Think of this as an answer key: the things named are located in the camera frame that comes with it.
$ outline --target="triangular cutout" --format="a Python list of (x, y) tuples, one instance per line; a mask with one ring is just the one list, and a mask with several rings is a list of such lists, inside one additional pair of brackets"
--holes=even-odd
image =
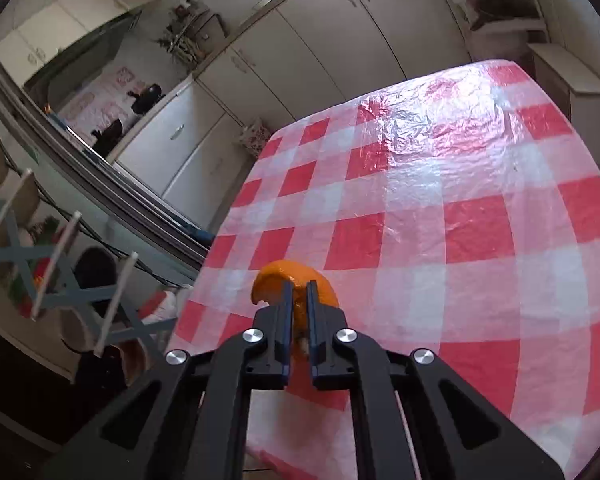
[(159, 393), (160, 383), (158, 381), (151, 382), (102, 428), (102, 437), (124, 449), (135, 448)]
[(451, 381), (440, 381), (440, 392), (465, 449), (475, 449), (498, 437), (498, 426)]

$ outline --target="shelf board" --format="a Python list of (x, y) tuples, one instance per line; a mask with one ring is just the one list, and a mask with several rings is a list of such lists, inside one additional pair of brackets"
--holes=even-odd
[(501, 20), (499, 22), (485, 23), (474, 34), (505, 34), (507, 32), (524, 32), (525, 30), (546, 31), (544, 20), (539, 18), (515, 18), (513, 20)]

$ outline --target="plastic table cover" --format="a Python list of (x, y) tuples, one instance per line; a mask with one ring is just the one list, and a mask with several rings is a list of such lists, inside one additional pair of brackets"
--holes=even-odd
[[(251, 326), (280, 258), (323, 272), (349, 325), (439, 355), (574, 478), (600, 446), (600, 172), (516, 64), (410, 80), (278, 131), (169, 348)], [(348, 393), (254, 392), (247, 446), (289, 479), (352, 479)]]

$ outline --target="orange object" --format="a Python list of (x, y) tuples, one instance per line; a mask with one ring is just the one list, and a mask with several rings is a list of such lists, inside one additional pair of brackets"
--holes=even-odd
[(315, 269), (289, 260), (277, 260), (260, 269), (251, 287), (251, 301), (257, 304), (266, 301), (275, 304), (282, 296), (282, 285), (290, 281), (293, 285), (294, 323), (293, 334), (296, 344), (306, 338), (308, 319), (306, 314), (306, 286), (315, 280), (318, 285), (318, 300), (336, 308), (340, 306), (331, 283)]

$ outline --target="silver screw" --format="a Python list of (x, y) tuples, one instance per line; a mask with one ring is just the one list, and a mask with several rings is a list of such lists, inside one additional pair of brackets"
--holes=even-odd
[(353, 343), (358, 338), (358, 332), (350, 328), (343, 328), (342, 330), (338, 330), (336, 338), (341, 343)]
[(166, 359), (170, 365), (181, 365), (187, 360), (187, 353), (184, 350), (171, 350), (167, 352)]
[(416, 359), (416, 362), (421, 365), (431, 364), (434, 357), (435, 356), (433, 355), (433, 352), (431, 350), (427, 350), (426, 348), (420, 348), (413, 354), (413, 358)]
[(262, 330), (259, 328), (249, 328), (242, 332), (242, 339), (247, 343), (257, 343), (264, 337)]

